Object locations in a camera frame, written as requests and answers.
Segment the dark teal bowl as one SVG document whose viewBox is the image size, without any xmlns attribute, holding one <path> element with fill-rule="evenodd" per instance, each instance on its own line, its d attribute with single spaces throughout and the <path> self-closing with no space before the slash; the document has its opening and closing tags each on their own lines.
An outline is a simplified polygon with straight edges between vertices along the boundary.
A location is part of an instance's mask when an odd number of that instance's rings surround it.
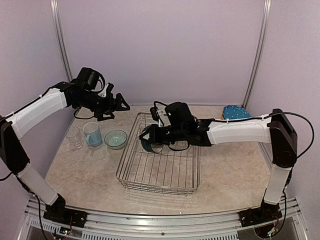
<svg viewBox="0 0 320 240">
<path fill-rule="evenodd" d="M 140 142 L 141 142 L 142 148 L 149 153 L 159 154 L 163 149 L 163 145 L 160 145 L 160 144 L 152 144 L 150 142 L 141 141 L 141 140 Z"/>
</svg>

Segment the grey green bowl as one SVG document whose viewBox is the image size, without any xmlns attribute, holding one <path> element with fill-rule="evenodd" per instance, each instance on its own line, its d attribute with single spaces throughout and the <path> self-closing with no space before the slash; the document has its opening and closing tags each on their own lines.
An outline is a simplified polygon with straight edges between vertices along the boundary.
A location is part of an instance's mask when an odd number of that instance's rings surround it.
<svg viewBox="0 0 320 240">
<path fill-rule="evenodd" d="M 112 150 L 120 150 L 127 144 L 128 135 L 123 130 L 112 130 L 104 137 L 104 142 Z"/>
</svg>

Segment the light blue faceted mug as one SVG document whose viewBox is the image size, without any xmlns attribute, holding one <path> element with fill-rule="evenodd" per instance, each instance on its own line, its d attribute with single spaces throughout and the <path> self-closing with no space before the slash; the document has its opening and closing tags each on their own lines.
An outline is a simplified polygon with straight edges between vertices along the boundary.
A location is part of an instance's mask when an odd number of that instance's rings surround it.
<svg viewBox="0 0 320 240">
<path fill-rule="evenodd" d="M 85 134 L 86 144 L 90 147 L 98 147 L 102 144 L 102 135 L 97 122 L 88 122 L 82 128 Z"/>
</svg>

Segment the clear drinking glass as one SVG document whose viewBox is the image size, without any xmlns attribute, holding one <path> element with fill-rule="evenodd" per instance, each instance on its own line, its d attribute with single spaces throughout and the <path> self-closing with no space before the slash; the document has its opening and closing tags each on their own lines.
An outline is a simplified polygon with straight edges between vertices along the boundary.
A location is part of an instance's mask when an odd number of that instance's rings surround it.
<svg viewBox="0 0 320 240">
<path fill-rule="evenodd" d="M 72 126 L 70 127 L 65 135 L 67 141 L 68 141 L 68 148 L 69 150 L 77 150 L 80 149 L 83 146 L 83 140 L 81 137 L 81 130 L 76 127 Z"/>
</svg>

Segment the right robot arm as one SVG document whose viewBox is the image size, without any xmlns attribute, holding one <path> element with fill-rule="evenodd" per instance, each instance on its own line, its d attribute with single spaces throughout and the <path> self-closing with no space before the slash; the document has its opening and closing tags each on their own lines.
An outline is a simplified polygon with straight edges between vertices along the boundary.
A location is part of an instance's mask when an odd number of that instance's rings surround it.
<svg viewBox="0 0 320 240">
<path fill-rule="evenodd" d="M 201 212 L 243 209 L 245 225 L 282 216 L 280 199 L 289 184 L 298 153 L 298 135 L 290 112 L 250 116 L 226 106 L 222 117 L 195 117 L 184 102 L 150 109 L 153 123 L 139 136 L 144 150 L 158 153 L 199 147 L 204 179 L 195 198 Z"/>
</svg>

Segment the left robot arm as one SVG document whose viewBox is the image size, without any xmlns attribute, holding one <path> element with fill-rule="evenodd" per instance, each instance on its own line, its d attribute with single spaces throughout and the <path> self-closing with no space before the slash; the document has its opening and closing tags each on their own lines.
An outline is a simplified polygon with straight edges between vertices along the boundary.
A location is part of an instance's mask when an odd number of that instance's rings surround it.
<svg viewBox="0 0 320 240">
<path fill-rule="evenodd" d="M 31 102 L 0 118 L 0 158 L 20 184 L 45 204 L 45 210 L 63 223 L 70 218 L 65 199 L 57 193 L 32 165 L 27 140 L 48 118 L 67 108 L 87 109 L 97 121 L 114 119 L 115 112 L 129 111 L 121 93 L 113 94 L 114 85 L 103 75 L 83 67 L 71 81 L 50 86 Z"/>
</svg>

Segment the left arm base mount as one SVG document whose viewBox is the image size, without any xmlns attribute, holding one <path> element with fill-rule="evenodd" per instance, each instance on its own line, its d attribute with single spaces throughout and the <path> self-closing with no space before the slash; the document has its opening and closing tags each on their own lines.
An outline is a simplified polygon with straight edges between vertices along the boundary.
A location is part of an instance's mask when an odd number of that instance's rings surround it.
<svg viewBox="0 0 320 240">
<path fill-rule="evenodd" d="M 88 213 L 66 207 L 66 201 L 58 198 L 52 205 L 45 205 L 43 217 L 59 224 L 84 228 Z"/>
</svg>

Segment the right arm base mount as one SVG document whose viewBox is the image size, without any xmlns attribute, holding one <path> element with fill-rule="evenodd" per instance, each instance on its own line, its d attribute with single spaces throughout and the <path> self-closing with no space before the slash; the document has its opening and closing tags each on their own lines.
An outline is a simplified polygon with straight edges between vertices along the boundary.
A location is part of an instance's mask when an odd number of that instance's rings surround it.
<svg viewBox="0 0 320 240">
<path fill-rule="evenodd" d="M 257 208 L 248 208 L 238 213 L 242 227 L 248 227 L 280 219 L 283 215 L 279 204 L 261 204 Z"/>
</svg>

